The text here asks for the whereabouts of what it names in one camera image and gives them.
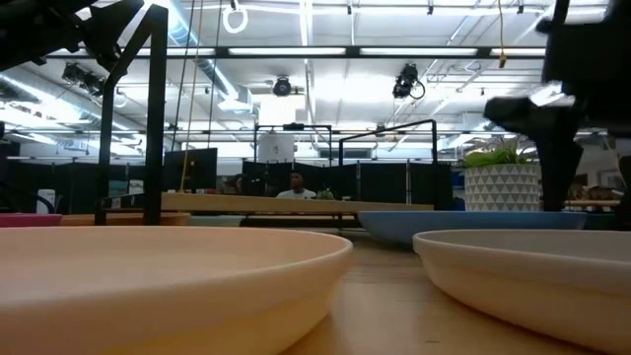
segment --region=white plate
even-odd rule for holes
[[[350,242],[196,227],[0,230],[0,354],[276,354],[328,312]]]
[[[631,354],[631,233],[441,231],[414,248],[438,287],[479,311]]]

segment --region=blue bowl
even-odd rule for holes
[[[475,229],[581,230],[581,212],[360,212],[362,226],[377,240],[412,245],[421,232]]]

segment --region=white geometric planter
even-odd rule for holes
[[[467,211],[538,211],[540,167],[507,164],[465,171]]]

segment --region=man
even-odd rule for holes
[[[305,179],[300,172],[292,171],[290,182],[292,189],[278,194],[278,198],[311,199],[316,197],[316,193],[305,188]]]

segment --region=security camera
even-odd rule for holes
[[[281,98],[290,96],[292,93],[292,85],[289,83],[289,78],[278,78],[278,80],[276,80],[276,84],[274,84],[273,93],[277,97]]]

